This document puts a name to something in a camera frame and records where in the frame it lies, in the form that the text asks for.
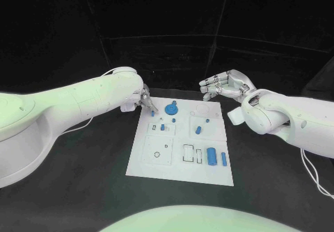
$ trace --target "table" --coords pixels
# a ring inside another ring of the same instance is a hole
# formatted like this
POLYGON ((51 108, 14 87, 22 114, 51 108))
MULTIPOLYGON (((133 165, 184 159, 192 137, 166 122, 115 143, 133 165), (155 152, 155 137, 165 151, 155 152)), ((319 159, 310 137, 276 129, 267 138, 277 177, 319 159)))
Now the table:
MULTIPOLYGON (((151 96, 201 100, 202 94, 151 89, 151 96)), ((305 232, 332 231, 334 201, 316 190, 299 149, 231 125, 234 100, 211 101, 221 105, 233 187, 125 176, 140 109, 116 108, 57 138, 37 170, 0 190, 0 230, 92 232, 146 209, 191 204, 244 211, 305 232)), ((332 193, 330 161, 306 155, 332 193)))

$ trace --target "blue object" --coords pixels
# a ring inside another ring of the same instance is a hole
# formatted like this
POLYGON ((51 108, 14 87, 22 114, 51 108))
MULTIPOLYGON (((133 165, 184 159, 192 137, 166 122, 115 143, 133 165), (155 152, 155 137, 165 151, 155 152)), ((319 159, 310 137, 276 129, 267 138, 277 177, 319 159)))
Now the blue object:
POLYGON ((195 130, 195 134, 199 134, 199 129, 201 129, 201 127, 198 126, 197 130, 195 130))
POLYGON ((221 152, 221 160, 223 160, 223 166, 227 166, 225 154, 224 154, 224 152, 221 152))
POLYGON ((210 166, 217 165, 215 149, 212 147, 207 148, 207 164, 210 166))
POLYGON ((172 101, 172 103, 165 106, 165 113, 168 115, 175 115, 176 111, 178 111, 178 109, 176 109, 176 106, 175 106, 175 101, 172 101))

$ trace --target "cable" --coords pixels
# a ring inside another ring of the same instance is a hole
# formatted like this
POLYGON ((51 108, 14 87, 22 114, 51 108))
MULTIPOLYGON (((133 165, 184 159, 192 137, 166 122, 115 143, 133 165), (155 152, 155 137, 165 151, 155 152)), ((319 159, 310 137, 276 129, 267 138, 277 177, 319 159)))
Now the cable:
POLYGON ((320 186, 319 183, 318 183, 318 172, 316 172, 316 169, 315 169, 315 167, 313 167, 313 164, 310 163, 310 161, 309 161, 307 158, 306 158, 305 151, 303 151, 302 148, 300 148, 300 160, 302 160, 303 166, 305 166, 305 168, 306 168, 306 170, 307 170, 309 176, 310 176, 313 182, 316 183, 318 191, 319 191, 325 196, 328 196, 328 197, 330 197, 330 198, 334 199, 334 195, 330 195, 330 194, 328 193, 328 191, 322 188, 322 186, 320 186), (306 166, 306 163, 305 163, 303 158, 306 159, 306 161, 307 161, 307 163, 309 163, 309 165, 310 165, 310 167, 312 167, 312 169, 313 169, 315 178, 313 178, 312 173, 310 173, 310 171, 309 171, 309 169, 307 169, 307 166, 306 166))
MULTIPOLYGON (((102 77, 102 76, 104 76, 110 71, 113 71, 115 69, 117 69, 117 68, 126 68, 126 67, 116 67, 116 68, 113 68, 113 69, 110 69, 107 72, 104 72, 99 77, 102 77)), ((67 131, 64 131, 60 135, 63 135, 63 134, 66 134, 66 133, 68 133, 68 132, 71 132, 71 131, 76 131, 76 130, 79 130, 79 129, 81 129, 83 127, 86 127, 87 126, 87 124, 90 123, 90 121, 92 121, 92 118, 90 118, 90 120, 89 120, 89 122, 81 126, 81 127, 79 127, 79 128, 76 128, 76 129, 71 129, 71 130, 67 130, 67 131)))

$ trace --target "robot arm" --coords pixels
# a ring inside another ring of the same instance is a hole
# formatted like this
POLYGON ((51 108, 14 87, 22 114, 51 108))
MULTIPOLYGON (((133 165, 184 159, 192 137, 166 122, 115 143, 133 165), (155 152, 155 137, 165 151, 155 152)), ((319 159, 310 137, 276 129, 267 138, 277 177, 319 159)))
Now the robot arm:
POLYGON ((0 188, 21 180, 40 165, 63 131, 120 106, 156 112, 149 92, 129 67, 48 91, 0 93, 0 188))
POLYGON ((334 103, 302 97, 286 97, 256 89, 235 70, 199 82, 207 101, 217 94, 233 98, 240 107, 227 113, 233 125, 246 123, 259 134, 273 134, 286 143, 334 158, 334 103))

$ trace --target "white board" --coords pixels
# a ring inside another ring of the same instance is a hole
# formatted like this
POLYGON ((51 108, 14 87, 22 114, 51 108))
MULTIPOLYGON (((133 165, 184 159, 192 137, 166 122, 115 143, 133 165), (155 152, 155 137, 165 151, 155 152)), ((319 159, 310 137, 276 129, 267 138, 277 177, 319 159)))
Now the white board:
POLYGON ((125 175, 233 186, 220 103, 155 97, 151 101, 159 112, 151 116, 151 111, 140 110, 125 175), (178 112, 169 116, 165 106, 172 101, 178 112), (207 162, 208 147, 215 149, 214 166, 207 162))

